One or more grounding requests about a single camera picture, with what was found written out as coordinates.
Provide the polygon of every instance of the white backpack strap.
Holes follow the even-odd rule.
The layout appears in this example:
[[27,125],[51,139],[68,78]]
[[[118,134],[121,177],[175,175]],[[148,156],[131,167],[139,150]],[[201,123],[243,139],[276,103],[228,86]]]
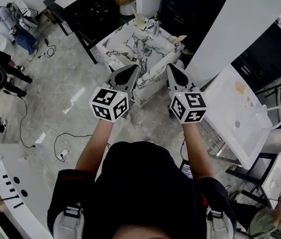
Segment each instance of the white backpack strap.
[[206,211],[206,238],[233,239],[234,230],[231,220],[224,212],[213,211],[208,207]]
[[82,239],[85,218],[80,204],[68,206],[55,219],[54,239]]

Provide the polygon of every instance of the silver faucet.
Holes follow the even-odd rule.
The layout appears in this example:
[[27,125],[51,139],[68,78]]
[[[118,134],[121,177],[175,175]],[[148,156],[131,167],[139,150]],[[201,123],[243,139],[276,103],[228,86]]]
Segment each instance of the silver faucet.
[[149,23],[149,25],[145,29],[150,29],[150,28],[154,27],[152,36],[157,37],[159,35],[161,21],[158,20],[157,18],[155,18],[155,19],[149,20],[148,23]]

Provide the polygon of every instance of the white sink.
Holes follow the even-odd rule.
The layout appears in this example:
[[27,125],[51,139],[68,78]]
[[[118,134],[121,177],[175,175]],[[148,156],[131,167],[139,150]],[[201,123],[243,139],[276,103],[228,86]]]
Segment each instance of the white sink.
[[109,70],[131,64],[140,66],[134,90],[136,104],[140,107],[166,84],[165,67],[176,62],[184,48],[180,44],[168,51],[170,34],[162,28],[157,37],[153,37],[152,32],[153,28],[144,30],[136,26],[133,19],[96,45]]
[[205,90],[206,120],[221,135],[245,169],[260,153],[272,123],[251,88],[229,65]]

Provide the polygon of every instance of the blue jeans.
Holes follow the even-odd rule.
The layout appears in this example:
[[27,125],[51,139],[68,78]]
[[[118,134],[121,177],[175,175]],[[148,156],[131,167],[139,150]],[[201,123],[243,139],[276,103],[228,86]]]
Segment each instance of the blue jeans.
[[20,24],[17,24],[15,27],[17,28],[17,32],[14,36],[16,43],[23,49],[26,49],[29,55],[32,55],[34,53],[36,38],[21,27]]

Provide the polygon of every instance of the black circle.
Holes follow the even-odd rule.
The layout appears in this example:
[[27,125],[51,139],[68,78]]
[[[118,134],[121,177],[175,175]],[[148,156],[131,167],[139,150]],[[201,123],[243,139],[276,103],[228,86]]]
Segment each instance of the black circle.
[[22,194],[22,196],[24,196],[24,197],[27,197],[27,196],[28,196],[27,192],[26,192],[24,189],[21,190],[21,194]]
[[17,178],[17,177],[14,177],[14,178],[13,178],[13,181],[14,181],[16,184],[19,184],[19,183],[20,183],[20,179]]

